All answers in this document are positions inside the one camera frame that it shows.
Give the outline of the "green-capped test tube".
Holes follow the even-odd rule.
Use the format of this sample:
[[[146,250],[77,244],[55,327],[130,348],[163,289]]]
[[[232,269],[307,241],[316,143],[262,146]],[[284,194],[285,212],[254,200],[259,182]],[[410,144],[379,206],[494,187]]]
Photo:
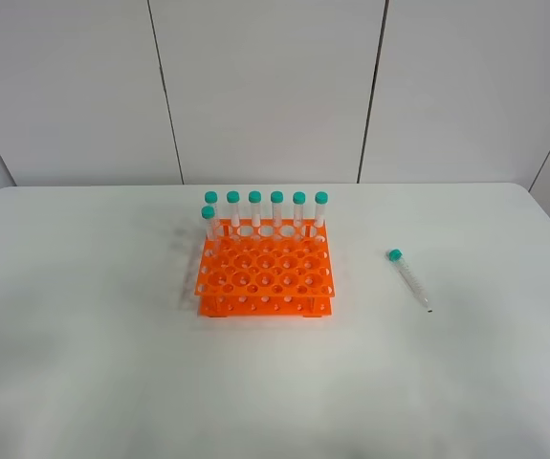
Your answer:
[[[419,281],[409,264],[406,262],[403,253],[399,249],[392,249],[387,252],[388,261],[395,267],[396,271],[406,282],[414,298],[429,312],[433,311],[427,296],[426,289]]]

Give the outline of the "back-row test tube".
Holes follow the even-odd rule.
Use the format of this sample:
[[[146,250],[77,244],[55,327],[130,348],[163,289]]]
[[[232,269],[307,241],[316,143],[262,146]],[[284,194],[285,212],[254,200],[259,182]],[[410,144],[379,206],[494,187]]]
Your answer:
[[[272,204],[272,218],[273,226],[278,229],[282,227],[282,204],[283,204],[283,193],[279,190],[273,191],[271,193],[271,204]]]
[[[249,193],[249,202],[251,205],[252,226],[258,229],[261,226],[261,193],[252,190]]]
[[[302,191],[296,191],[293,195],[294,203],[294,227],[301,228],[304,221],[304,204],[306,201],[305,193]]]
[[[218,211],[218,195],[215,191],[209,190],[205,193],[205,206],[202,209],[203,219],[209,224],[209,240],[216,240],[219,237],[221,221]]]
[[[328,203],[328,194],[325,191],[319,191],[315,195],[315,220],[314,226],[321,228],[325,221],[325,209]]]
[[[240,211],[239,211],[239,202],[240,202],[240,195],[239,192],[236,190],[231,190],[227,193],[227,202],[230,207],[230,213],[231,213],[231,226],[233,228],[239,228],[240,227]]]

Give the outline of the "orange test tube rack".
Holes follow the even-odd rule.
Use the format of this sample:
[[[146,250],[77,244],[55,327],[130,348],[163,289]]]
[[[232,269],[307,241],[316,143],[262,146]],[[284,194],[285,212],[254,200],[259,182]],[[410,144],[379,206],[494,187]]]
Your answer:
[[[270,218],[260,228],[251,219],[235,227],[220,220],[205,240],[195,285],[204,317],[298,316],[332,314],[335,284],[326,226],[291,219],[280,227]]]

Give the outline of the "front-left racked test tube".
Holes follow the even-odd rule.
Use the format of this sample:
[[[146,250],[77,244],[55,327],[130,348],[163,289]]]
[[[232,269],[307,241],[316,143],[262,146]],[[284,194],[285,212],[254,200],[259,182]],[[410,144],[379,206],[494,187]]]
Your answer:
[[[206,229],[206,254],[216,255],[219,252],[219,220],[213,206],[205,205],[201,209],[201,216]]]

